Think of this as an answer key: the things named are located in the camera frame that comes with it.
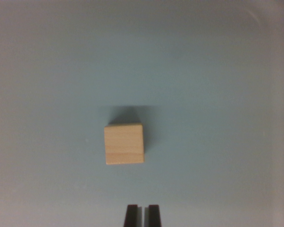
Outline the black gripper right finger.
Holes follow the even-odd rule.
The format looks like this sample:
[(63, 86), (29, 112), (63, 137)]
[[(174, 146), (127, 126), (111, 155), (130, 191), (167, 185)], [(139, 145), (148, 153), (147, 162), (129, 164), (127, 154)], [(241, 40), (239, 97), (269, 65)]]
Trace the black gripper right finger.
[(149, 205), (144, 209), (144, 227), (162, 227), (158, 204)]

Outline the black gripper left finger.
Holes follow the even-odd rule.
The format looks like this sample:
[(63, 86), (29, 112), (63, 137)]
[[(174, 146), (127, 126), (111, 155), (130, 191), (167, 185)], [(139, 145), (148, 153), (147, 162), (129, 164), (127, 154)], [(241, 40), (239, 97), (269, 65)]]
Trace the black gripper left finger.
[(137, 204), (127, 205), (123, 227), (142, 227), (142, 207)]

